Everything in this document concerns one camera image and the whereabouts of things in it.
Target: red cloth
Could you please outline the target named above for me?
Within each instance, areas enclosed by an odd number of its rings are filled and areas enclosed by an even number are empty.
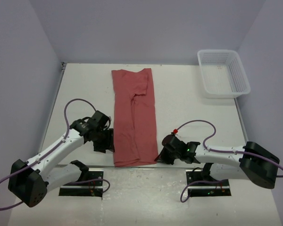
[[[112,71],[115,92],[114,165],[155,164],[158,156],[152,71]]]

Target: white floor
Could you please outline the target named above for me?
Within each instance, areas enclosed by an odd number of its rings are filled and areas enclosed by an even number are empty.
[[[152,68],[153,72],[159,151],[164,136],[182,123],[194,119],[205,119],[216,125],[217,135],[208,141],[210,145],[245,143],[234,100],[205,99],[201,94],[197,66],[68,64],[44,148],[64,132],[63,108],[70,99],[88,99],[113,118],[111,70],[140,71],[144,67]],[[71,121],[93,114],[84,103],[73,103],[67,113]],[[184,141],[201,142],[211,133],[210,126],[199,123],[184,127],[179,136]],[[56,189],[34,208],[22,204],[13,209],[9,226],[281,225],[271,191],[250,181],[230,180],[232,196],[198,197],[180,203],[180,193],[186,186],[184,168],[197,165],[176,161],[169,169],[115,169],[112,168],[113,155],[93,152],[91,143],[70,154],[61,164],[75,159],[91,166],[109,167],[104,169],[104,178],[111,182],[111,188],[104,194],[103,200],[59,197]]]
[[[66,103],[74,98],[84,98],[94,104],[97,110],[114,120],[114,91],[111,70],[126,69],[138,72],[151,68],[155,92],[158,152],[161,141],[183,123],[203,119],[217,128],[217,134],[207,144],[216,146],[240,146],[245,144],[243,131],[234,99],[207,99],[198,66],[191,65],[110,65],[110,64],[67,64],[59,89],[43,150],[65,132],[63,110]],[[70,122],[85,116],[92,116],[92,108],[84,102],[73,102],[67,110]],[[178,136],[185,142],[199,141],[211,135],[210,125],[197,122],[183,127]],[[92,143],[86,143],[63,159],[60,164],[79,160],[89,166],[114,166],[113,154],[93,151]],[[145,167],[187,168],[176,160],[175,164],[155,164]]]
[[[230,180],[232,196],[179,201],[183,169],[105,169],[103,200],[48,193],[36,207],[12,210],[9,226],[280,226],[270,190]]]

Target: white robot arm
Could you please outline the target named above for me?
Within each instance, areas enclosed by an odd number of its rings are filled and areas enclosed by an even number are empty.
[[[53,169],[72,151],[88,141],[93,142],[96,152],[114,151],[113,129],[106,126],[107,122],[110,123],[110,118],[99,111],[91,118],[74,121],[69,130],[43,152],[26,162],[17,160],[12,165],[11,174],[25,170],[10,177],[8,189],[26,205],[33,207],[40,203],[47,192],[71,182],[84,181],[88,167],[79,161],[72,161],[54,171]]]
[[[188,142],[187,144],[176,137],[178,130],[191,122],[205,122],[214,128],[214,133],[204,139],[203,143]],[[156,161],[166,164],[173,164],[175,159],[186,163],[205,163],[202,170],[202,181],[220,181],[224,179],[248,179],[254,184],[268,189],[275,187],[280,160],[269,151],[256,144],[247,142],[246,145],[238,147],[212,147],[206,145],[206,141],[216,134],[215,126],[205,120],[189,121],[163,141],[163,150],[156,158]]]

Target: wire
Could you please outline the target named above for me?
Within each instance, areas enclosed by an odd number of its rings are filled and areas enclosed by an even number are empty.
[[[226,181],[226,180],[219,180],[219,181],[197,180],[197,181],[193,181],[193,182],[189,183],[189,184],[183,189],[183,191],[181,192],[180,201],[181,201],[182,203],[188,201],[188,199],[189,199],[190,196],[188,195],[188,197],[187,197],[185,200],[183,200],[183,194],[184,194],[185,190],[188,189],[189,186],[192,186],[192,185],[198,184],[198,183],[203,183],[203,184],[219,184],[219,183],[224,182],[224,181]]]
[[[109,129],[110,126],[111,126],[111,119],[109,118],[109,125],[108,125],[107,129]]]
[[[88,183],[88,188],[89,188],[89,190],[90,190],[90,192],[92,194],[93,191],[95,190],[95,182],[93,182],[93,189],[91,189],[91,187],[90,187],[90,182]]]
[[[241,152],[241,151],[222,151],[222,150],[216,150],[216,149],[211,149],[211,148],[208,148],[208,146],[206,145],[206,141],[209,140],[210,138],[212,138],[215,134],[216,134],[216,127],[209,121],[206,121],[206,120],[192,120],[192,121],[188,121],[184,124],[182,124],[180,127],[178,127],[177,131],[182,128],[183,126],[185,126],[186,124],[189,124],[189,123],[192,123],[192,122],[197,122],[197,121],[200,121],[200,122],[205,122],[209,125],[211,125],[214,129],[214,133],[210,136],[208,136],[207,138],[205,138],[203,140],[203,146],[205,149],[207,149],[208,151],[212,151],[212,152],[217,152],[217,153],[238,153],[238,154],[245,154],[245,155],[251,155],[251,156],[254,156],[254,157],[257,157],[257,158],[260,158],[260,159],[263,159],[273,165],[275,165],[276,167],[278,167],[279,169],[281,169],[283,171],[283,166],[279,165],[278,163],[274,162],[273,160],[270,160],[266,157],[263,157],[261,155],[258,155],[258,154],[255,154],[255,153],[251,153],[251,152]],[[277,175],[277,178],[283,178],[283,175]]]
[[[70,130],[70,128],[69,128],[69,121],[68,121],[68,118],[67,118],[67,113],[66,113],[66,111],[67,111],[68,106],[69,106],[72,102],[74,102],[74,101],[83,101],[83,102],[86,102],[86,103],[88,103],[88,104],[94,109],[94,111],[96,111],[96,109],[95,109],[95,107],[93,106],[93,104],[90,103],[90,102],[87,101],[87,100],[80,99],[80,98],[76,98],[76,99],[70,100],[70,101],[65,105],[65,107],[64,107],[64,119],[65,119],[65,122],[66,122],[67,130],[66,130],[66,133],[65,133],[63,139],[66,139],[66,138],[67,138],[67,136],[68,136],[68,134],[69,134],[69,130]],[[61,139],[61,141],[59,141],[52,149],[50,149],[50,150],[49,150],[45,155],[43,155],[39,160],[40,160],[40,161],[43,160],[44,158],[46,158],[47,156],[49,156],[52,152],[54,152],[54,151],[63,143],[63,141],[62,141],[63,139]],[[25,170],[31,168],[32,166],[36,165],[37,163],[38,163],[38,161],[35,161],[35,162],[33,162],[32,164],[30,164],[29,166],[26,166],[26,167],[24,167],[23,169],[20,169],[20,170],[14,172],[14,173],[12,173],[12,174],[7,175],[6,177],[4,177],[4,178],[2,178],[2,179],[0,180],[0,184],[1,184],[2,182],[6,181],[7,179],[9,179],[9,178],[11,178],[11,177],[14,177],[14,176],[18,175],[19,173],[22,173],[23,171],[25,171]],[[90,180],[90,182],[92,182],[92,181],[99,181],[99,180],[100,180],[100,181],[105,181],[105,182],[108,183],[108,188],[105,190],[105,192],[106,192],[106,191],[110,188],[110,183],[109,183],[107,180],[105,180],[105,179],[94,179],[94,180]],[[22,204],[22,203],[23,203],[23,202],[18,202],[18,203],[14,204],[14,205],[0,208],[0,211],[12,209],[12,208],[14,208],[14,207],[16,207],[16,206],[18,206],[18,205],[20,205],[20,204]]]
[[[105,191],[103,191],[103,193],[105,193],[106,191],[109,190],[109,188],[110,188],[110,182],[107,181],[106,179],[102,179],[102,178],[92,179],[92,180],[86,180],[86,181],[76,181],[76,182],[68,183],[67,185],[80,185],[80,184],[85,184],[85,183],[95,182],[95,181],[105,181],[105,182],[108,184],[107,189],[106,189]]]
[[[83,121],[86,121],[86,119],[91,119],[91,117],[84,117],[84,118],[82,118]]]

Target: gray wall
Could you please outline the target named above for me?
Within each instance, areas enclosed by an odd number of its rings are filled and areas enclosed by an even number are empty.
[[[283,165],[283,0],[266,1],[239,54],[251,86],[251,93],[239,98],[249,139]],[[283,178],[273,195],[283,223]]]
[[[60,62],[29,1],[0,0],[0,179],[36,154],[59,80]],[[0,207],[15,197],[0,186]],[[0,212],[0,226],[10,211]]]
[[[265,0],[31,0],[59,59],[197,64],[238,49]]]

